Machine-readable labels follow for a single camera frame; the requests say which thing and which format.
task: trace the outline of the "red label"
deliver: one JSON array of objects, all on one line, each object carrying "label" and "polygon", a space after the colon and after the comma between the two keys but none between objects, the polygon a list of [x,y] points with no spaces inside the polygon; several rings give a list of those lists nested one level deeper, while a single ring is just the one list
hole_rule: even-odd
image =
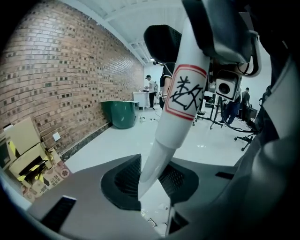
[{"label": "red label", "polygon": [[206,85],[206,71],[189,64],[182,64],[174,72],[170,92],[165,104],[166,112],[190,121],[199,109],[203,88]]}]

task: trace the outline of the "black mesh vent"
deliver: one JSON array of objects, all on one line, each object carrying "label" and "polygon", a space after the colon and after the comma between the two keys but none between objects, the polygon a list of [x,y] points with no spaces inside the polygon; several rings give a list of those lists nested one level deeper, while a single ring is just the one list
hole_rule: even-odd
[{"label": "black mesh vent", "polygon": [[51,230],[58,232],[73,208],[75,202],[75,199],[62,197],[43,218],[42,224]]},{"label": "black mesh vent", "polygon": [[183,185],[184,175],[171,165],[168,165],[159,177],[159,181],[167,195],[171,196]]},{"label": "black mesh vent", "polygon": [[116,175],[114,183],[121,192],[138,199],[140,175],[141,161],[137,159]]},{"label": "black mesh vent", "polygon": [[178,31],[176,31],[175,29],[171,29],[170,32],[171,32],[171,35],[172,35],[172,37],[173,37],[174,44],[175,44],[175,45],[177,46],[177,48],[179,49],[182,34],[179,33]]},{"label": "black mesh vent", "polygon": [[170,197],[171,205],[188,200],[199,185],[196,173],[172,161],[158,179]]},{"label": "black mesh vent", "polygon": [[101,189],[104,196],[120,209],[141,210],[138,186],[141,175],[141,155],[130,156],[129,160],[103,175]]}]

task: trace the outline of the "green trash can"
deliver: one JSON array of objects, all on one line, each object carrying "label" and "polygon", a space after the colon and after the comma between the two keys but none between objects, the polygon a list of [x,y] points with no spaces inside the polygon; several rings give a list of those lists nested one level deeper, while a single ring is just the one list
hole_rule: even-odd
[{"label": "green trash can", "polygon": [[133,102],[105,101],[101,106],[106,118],[117,128],[128,129],[135,125],[136,114]]}]

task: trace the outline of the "brick wall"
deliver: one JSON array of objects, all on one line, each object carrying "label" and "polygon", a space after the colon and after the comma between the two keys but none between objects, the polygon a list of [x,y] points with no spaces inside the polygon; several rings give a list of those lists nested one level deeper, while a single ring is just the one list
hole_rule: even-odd
[{"label": "brick wall", "polygon": [[88,18],[57,1],[24,17],[0,62],[1,128],[32,116],[46,146],[62,152],[106,123],[101,101],[132,100],[143,87],[140,62]]}]

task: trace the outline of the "white floor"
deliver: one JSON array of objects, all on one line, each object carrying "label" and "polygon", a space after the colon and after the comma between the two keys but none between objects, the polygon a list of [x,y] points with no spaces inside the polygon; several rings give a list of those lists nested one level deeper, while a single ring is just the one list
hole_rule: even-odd
[{"label": "white floor", "polygon": [[[211,109],[206,108],[205,111],[207,112],[205,116],[209,117]],[[138,120],[133,128],[126,130],[109,128],[75,153],[66,161],[66,165],[75,173],[117,158],[141,153],[143,167],[153,145],[161,112],[159,106],[155,106],[155,111],[153,109],[138,111],[138,119],[141,116],[145,118],[143,122]],[[234,141],[234,138],[248,134],[233,131],[225,126],[221,128],[218,125],[214,125],[210,130],[211,124],[207,120],[198,120],[195,126],[191,127],[182,147],[174,156],[198,163],[234,165],[243,154],[241,148],[246,145],[246,142]],[[235,120],[232,126],[247,130],[246,126],[238,120]],[[30,202],[15,193],[10,186],[7,188],[16,204],[24,209],[29,208]],[[144,218],[147,220],[151,218],[158,225],[156,230],[164,235],[169,198],[159,181],[156,181],[140,201]]]}]

